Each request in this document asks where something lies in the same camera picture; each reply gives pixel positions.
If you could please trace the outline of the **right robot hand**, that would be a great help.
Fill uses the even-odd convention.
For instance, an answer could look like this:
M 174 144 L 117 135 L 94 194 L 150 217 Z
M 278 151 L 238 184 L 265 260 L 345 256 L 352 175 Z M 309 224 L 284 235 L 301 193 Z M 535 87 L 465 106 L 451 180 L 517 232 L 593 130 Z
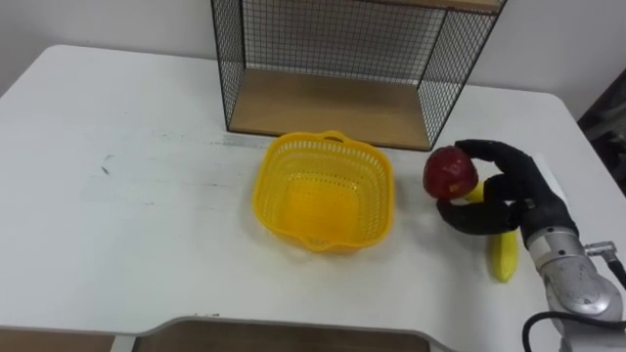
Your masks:
M 484 181 L 482 202 L 436 203 L 440 216 L 452 228 L 472 236 L 519 229 L 525 241 L 549 228 L 565 228 L 579 235 L 564 201 L 552 191 L 529 154 L 489 140 L 461 140 L 455 146 L 471 158 L 495 163 L 501 173 Z

